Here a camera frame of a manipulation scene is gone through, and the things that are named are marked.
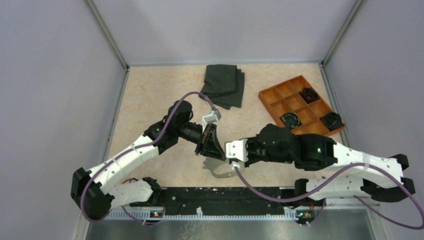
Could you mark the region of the metal key holder plate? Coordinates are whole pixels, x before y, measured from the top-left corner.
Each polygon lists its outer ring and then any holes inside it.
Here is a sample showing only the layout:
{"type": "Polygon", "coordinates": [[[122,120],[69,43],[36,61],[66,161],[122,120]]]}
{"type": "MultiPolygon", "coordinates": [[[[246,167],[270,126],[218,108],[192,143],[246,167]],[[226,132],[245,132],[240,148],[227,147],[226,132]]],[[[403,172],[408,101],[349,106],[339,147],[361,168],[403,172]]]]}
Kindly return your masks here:
{"type": "Polygon", "coordinates": [[[211,175],[216,179],[228,179],[237,177],[236,171],[232,168],[231,159],[220,160],[207,157],[203,161],[203,168],[210,171],[211,175]]]}

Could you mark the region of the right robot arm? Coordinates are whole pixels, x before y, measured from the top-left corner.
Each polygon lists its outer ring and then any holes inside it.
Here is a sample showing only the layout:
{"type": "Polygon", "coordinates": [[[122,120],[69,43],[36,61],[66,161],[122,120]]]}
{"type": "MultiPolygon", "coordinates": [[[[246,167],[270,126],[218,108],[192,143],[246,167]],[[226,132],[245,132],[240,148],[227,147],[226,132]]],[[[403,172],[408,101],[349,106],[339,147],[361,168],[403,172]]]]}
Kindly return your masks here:
{"type": "Polygon", "coordinates": [[[404,154],[379,157],[354,150],[315,133],[293,134],[288,128],[266,125],[256,136],[243,139],[245,166],[272,162],[294,164],[304,171],[333,171],[326,180],[298,179],[293,197],[277,202],[307,206],[312,200],[366,197],[384,203],[400,202],[415,194],[415,184],[404,176],[409,167],[404,154]]]}

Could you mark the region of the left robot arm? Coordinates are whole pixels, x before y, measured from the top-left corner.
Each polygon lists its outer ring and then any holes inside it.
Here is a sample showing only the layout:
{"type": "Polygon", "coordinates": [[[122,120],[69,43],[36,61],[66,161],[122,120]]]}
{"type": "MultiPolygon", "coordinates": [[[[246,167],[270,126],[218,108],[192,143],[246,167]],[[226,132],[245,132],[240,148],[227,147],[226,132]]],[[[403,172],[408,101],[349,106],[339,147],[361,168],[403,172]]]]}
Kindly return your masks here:
{"type": "Polygon", "coordinates": [[[70,196],[86,220],[103,220],[111,209],[133,202],[144,202],[154,207],[160,202],[161,187],[151,177],[120,185],[135,168],[176,145],[179,139],[195,144],[194,153],[206,158],[225,161],[226,154],[217,136],[221,113],[216,107],[192,122],[192,105],[176,101],[162,120],[152,124],[133,143],[109,160],[88,170],[77,169],[72,176],[70,196]]]}

